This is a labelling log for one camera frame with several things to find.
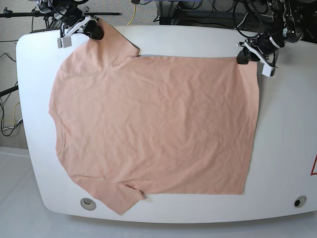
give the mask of t-shirt sleeve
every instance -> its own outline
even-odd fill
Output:
[[[139,54],[140,49],[112,26],[101,19],[98,24],[104,31],[104,37],[101,40],[89,39],[79,46],[61,66],[64,71],[74,74],[97,73]]]
[[[112,183],[103,178],[72,177],[73,181],[85,189],[94,198],[119,215],[125,213],[139,200],[143,200],[140,190],[122,183]]]

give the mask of fabric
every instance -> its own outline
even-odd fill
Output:
[[[65,60],[50,100],[70,178],[118,214],[144,194],[241,194],[258,116],[256,63],[138,57],[99,24],[105,37]]]

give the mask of yellow cable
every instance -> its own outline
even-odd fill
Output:
[[[20,103],[15,104],[14,108],[13,108],[13,120],[14,120],[14,124],[16,124],[16,120],[15,120],[15,108],[16,106],[18,106]]]
[[[132,17],[132,19],[131,19],[131,21],[127,24],[127,25],[130,25],[131,23],[132,23],[132,21],[133,21],[133,19],[134,19],[134,17],[135,17],[135,12],[137,11],[137,5],[136,4],[134,4],[134,13],[133,13],[133,17]]]
[[[3,119],[2,121],[7,121],[7,122],[9,122],[9,123],[11,123],[11,124],[15,125],[15,123],[14,123],[14,122],[12,122],[12,121],[10,121],[10,120],[7,120],[7,119]]]

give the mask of white table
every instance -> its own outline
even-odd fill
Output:
[[[119,26],[142,55],[235,57],[243,38],[235,31],[189,26]],[[55,212],[101,219],[153,223],[211,223],[262,219],[317,210],[317,45],[287,44],[276,78],[259,79],[260,114],[250,171],[242,195],[153,194],[123,216],[74,184],[55,153],[55,125],[48,114],[54,77],[81,43],[58,49],[58,31],[23,36],[17,71],[23,121],[36,180],[45,206]],[[306,204],[294,207],[297,197]],[[81,198],[97,208],[86,211]]]

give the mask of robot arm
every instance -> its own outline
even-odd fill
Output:
[[[251,0],[243,0],[246,8],[248,8],[247,1]],[[305,18],[305,8],[308,5],[295,0],[267,0],[267,4],[273,12],[273,24],[264,32],[259,32],[257,36],[247,37],[245,42],[239,42],[238,46],[243,49],[237,57],[237,62],[247,64],[250,60],[261,61],[264,64],[262,74],[271,77],[275,73],[278,51],[285,46],[285,42],[295,43],[302,39],[301,22]],[[273,61],[268,62],[268,57],[272,54]]]
[[[32,0],[41,13],[51,13],[54,18],[61,22],[60,38],[57,40],[59,48],[71,46],[71,35],[83,33],[91,39],[101,40],[104,32],[97,25],[97,17],[85,16],[77,7],[88,0]]]

